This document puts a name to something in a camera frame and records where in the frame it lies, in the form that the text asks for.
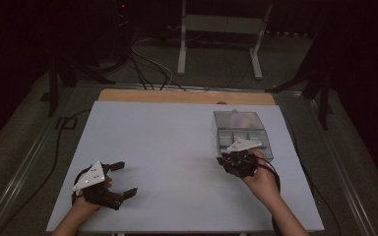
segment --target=wire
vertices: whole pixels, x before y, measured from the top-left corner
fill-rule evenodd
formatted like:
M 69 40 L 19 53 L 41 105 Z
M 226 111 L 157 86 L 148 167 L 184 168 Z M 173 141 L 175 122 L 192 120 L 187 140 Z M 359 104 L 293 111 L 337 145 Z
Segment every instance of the wire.
M 155 70 L 155 71 L 158 71 L 158 72 L 164 74 L 164 76 L 165 76 L 165 80 L 164 80 L 163 84 L 161 85 L 160 90 L 162 90 L 166 84 L 167 84 L 166 89 L 168 89 L 168 86 L 170 86 L 170 84 L 174 84 L 174 85 L 178 86 L 180 89 L 182 89 L 182 90 L 184 90 L 184 91 L 187 91 L 186 88 L 182 87 L 181 85 L 179 85 L 178 83 L 176 83 L 175 81 L 172 80 L 173 73 L 172 73 L 168 68 L 166 68 L 165 66 L 161 65 L 161 64 L 158 63 L 158 62 L 155 62 L 155 61 L 153 61 L 153 60 L 150 60 L 150 59 L 148 59 L 148 58 L 142 56 L 142 55 L 139 54 L 134 48 L 132 48 L 132 53 L 135 54 L 136 56 L 142 58 L 143 60 L 146 60 L 146 61 L 152 63 L 152 64 L 155 65 L 157 68 L 153 68 L 153 67 L 151 67 L 151 66 L 148 66 L 148 65 L 143 64 L 143 63 L 138 62 L 138 61 L 135 61 L 136 63 L 139 63 L 139 64 L 141 64 L 141 65 L 143 65 L 143 66 L 149 67 L 149 68 L 151 68 L 151 69 L 153 69 L 153 70 Z M 170 77 L 167 75 L 167 73 L 164 71 L 163 68 L 164 68 L 165 70 L 168 71 L 168 73 L 170 74 Z
M 146 80 L 146 78 L 143 76 L 142 72 L 138 68 L 136 60 L 133 57 L 133 54 L 130 54 L 130 59 L 134 63 L 134 67 L 131 67 L 131 68 L 134 68 L 137 71 L 137 75 L 140 79 L 141 84 L 143 85 L 144 89 L 147 90 L 146 84 L 144 83 L 144 80 Z
M 321 199 L 324 201 L 325 205 L 327 206 L 328 210 L 330 211 L 330 214 L 333 216 L 333 219 L 334 221 L 336 221 L 336 226 L 337 226 L 337 229 L 339 231 L 339 235 L 341 236 L 342 235 L 342 228 L 340 227 L 340 224 L 339 224 L 339 221 L 337 220 L 336 218 L 336 215 L 334 214 L 334 211 L 331 209 L 330 205 L 328 204 L 327 200 L 324 198 L 324 196 L 322 195 L 321 191 L 318 189 L 318 187 L 315 185 L 315 183 L 312 181 L 311 179 L 311 176 L 309 175 L 309 172 L 308 170 L 305 168 L 303 162 L 302 162 L 302 159 L 300 158 L 300 155 L 299 155 L 299 150 L 297 148 L 297 141 L 296 141 L 296 135 L 292 129 L 292 125 L 290 123 L 290 120 L 287 118 L 287 116 L 285 116 L 285 114 L 282 112 L 282 115 L 283 115 L 283 118 L 285 119 L 286 123 L 287 123 L 287 128 L 289 130 L 291 130 L 291 135 L 292 135 L 292 138 L 293 138 L 293 146 L 296 150 L 296 154 L 298 156 L 298 159 L 299 159 L 299 163 L 300 163 L 300 166 L 302 167 L 303 169 L 303 173 L 305 174 L 305 177 L 306 179 L 308 180 L 308 184 L 310 185 L 310 189 L 311 189 L 311 193 L 312 193 L 312 196 L 314 197 L 315 199 L 315 195 L 314 195 L 314 191 L 313 189 L 315 189 L 319 196 L 321 197 Z
M 82 115 L 84 113 L 90 112 L 90 111 L 91 111 L 90 109 L 81 111 L 79 113 L 74 114 L 71 117 L 68 117 L 67 120 L 63 121 L 63 123 L 62 123 L 62 125 L 60 127 L 60 130 L 59 130 L 59 133 L 57 135 L 56 150 L 55 150 L 55 153 L 54 153 L 54 162 L 53 162 L 53 166 L 51 167 L 50 172 L 47 174 L 47 176 L 42 181 L 42 183 L 38 186 L 38 188 L 30 195 L 30 197 L 27 198 L 27 200 L 17 210 L 15 210 L 15 212 L 2 225 L 2 227 L 0 228 L 0 234 L 4 231 L 4 229 L 8 226 L 8 224 L 14 219 L 14 217 L 17 216 L 18 213 L 20 213 L 20 211 L 32 200 L 33 197 L 35 197 L 35 195 L 42 189 L 42 187 L 44 187 L 44 185 L 47 183 L 48 179 L 53 174 L 53 172 L 54 172 L 54 170 L 55 170 L 55 168 L 57 166 L 57 161 L 58 161 L 58 156 L 59 156 L 60 137 L 61 137 L 61 134 L 62 134 L 63 130 L 65 129 L 66 125 L 71 120 L 75 119 L 76 117 L 78 117 L 78 116 L 80 116 L 80 115 Z
M 138 53 L 138 52 L 134 49 L 134 47 L 131 47 L 131 50 L 132 50 L 137 56 L 139 56 L 139 57 L 141 57 L 141 58 L 145 58 L 145 57 L 143 57 L 140 53 Z M 166 89 L 168 89 L 168 86 L 170 85 L 171 81 L 173 80 L 173 73 L 172 73 L 167 67 L 161 65 L 159 62 L 155 62 L 155 61 L 150 60 L 150 59 L 148 59 L 148 58 L 145 58 L 145 59 L 146 59 L 147 61 L 149 61 L 149 62 L 155 64 L 155 65 L 158 65 L 158 66 L 163 67 L 166 71 L 168 71 L 168 73 L 170 73 L 169 81 L 168 81 L 168 84 L 167 84 L 167 86 L 166 86 Z
M 142 42 L 150 41 L 150 40 L 157 40 L 157 38 L 155 38 L 155 37 L 144 38 L 144 39 L 141 39 L 140 41 L 134 42 L 134 44 L 138 44 L 138 43 L 142 43 Z
M 265 158 L 262 158 L 262 157 L 258 157 L 258 156 L 256 156 L 256 158 L 257 158 L 257 159 L 262 159 L 262 160 L 266 161 L 266 163 L 268 163 L 268 164 L 273 168 L 273 171 L 275 171 L 275 173 L 278 173 L 278 172 L 276 171 L 275 166 L 273 166 L 273 164 L 272 164 L 269 160 L 267 160 L 267 159 L 265 159 Z

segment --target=white tabletop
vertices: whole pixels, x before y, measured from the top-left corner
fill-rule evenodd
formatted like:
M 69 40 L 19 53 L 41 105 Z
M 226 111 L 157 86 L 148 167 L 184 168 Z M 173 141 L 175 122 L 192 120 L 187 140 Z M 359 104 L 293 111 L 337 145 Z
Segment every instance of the white tabletop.
M 323 230 L 284 118 L 275 105 L 97 101 L 47 225 L 53 231 L 71 206 L 73 181 L 96 161 L 125 161 L 108 175 L 114 193 L 138 188 L 119 210 L 102 208 L 89 232 L 255 232 L 272 230 L 271 215 L 216 157 L 215 110 L 252 111 L 269 137 L 282 196 L 305 229 Z

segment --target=metal stand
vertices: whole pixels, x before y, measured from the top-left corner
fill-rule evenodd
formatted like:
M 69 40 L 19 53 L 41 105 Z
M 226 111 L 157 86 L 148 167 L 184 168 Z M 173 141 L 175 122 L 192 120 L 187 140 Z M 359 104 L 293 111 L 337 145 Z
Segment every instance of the metal stand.
M 192 15 L 186 14 L 186 0 L 182 0 L 182 27 L 180 38 L 179 61 L 177 64 L 177 74 L 180 76 L 185 74 L 187 30 L 235 32 L 257 34 L 256 44 L 249 49 L 249 52 L 254 71 L 254 78 L 256 80 L 262 80 L 263 74 L 260 68 L 260 63 L 257 54 L 263 36 L 265 34 L 266 25 L 271 11 L 272 4 L 269 4 L 267 6 L 267 10 L 263 19 Z

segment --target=robotic hand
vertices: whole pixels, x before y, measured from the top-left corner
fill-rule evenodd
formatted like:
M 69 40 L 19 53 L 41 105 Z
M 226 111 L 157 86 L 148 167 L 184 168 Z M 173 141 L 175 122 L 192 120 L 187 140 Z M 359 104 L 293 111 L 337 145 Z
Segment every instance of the robotic hand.
M 124 192 L 122 195 L 109 192 L 104 185 L 106 173 L 124 168 L 124 162 L 102 164 L 99 161 L 93 166 L 82 170 L 75 180 L 72 194 L 72 203 L 82 192 L 85 200 L 91 204 L 109 207 L 118 210 L 122 203 L 137 194 L 137 188 Z
M 217 161 L 222 165 L 226 173 L 234 175 L 236 177 L 244 178 L 247 176 L 253 176 L 258 168 L 264 168 L 272 172 L 275 175 L 276 184 L 279 191 L 281 190 L 281 180 L 275 167 L 264 159 L 271 167 L 257 162 L 257 157 L 254 154 L 249 154 L 247 149 L 241 151 L 232 151 L 230 153 L 222 153 L 221 157 L 217 157 Z

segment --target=clear plastic box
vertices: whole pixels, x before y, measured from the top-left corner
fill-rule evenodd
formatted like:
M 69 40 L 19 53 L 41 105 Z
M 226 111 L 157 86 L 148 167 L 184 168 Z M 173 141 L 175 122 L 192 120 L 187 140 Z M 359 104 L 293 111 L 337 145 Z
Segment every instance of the clear plastic box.
M 273 159 L 266 130 L 256 112 L 214 111 L 217 122 L 218 152 L 228 152 L 227 148 L 238 140 L 261 143 L 254 147 L 261 151 L 269 161 Z

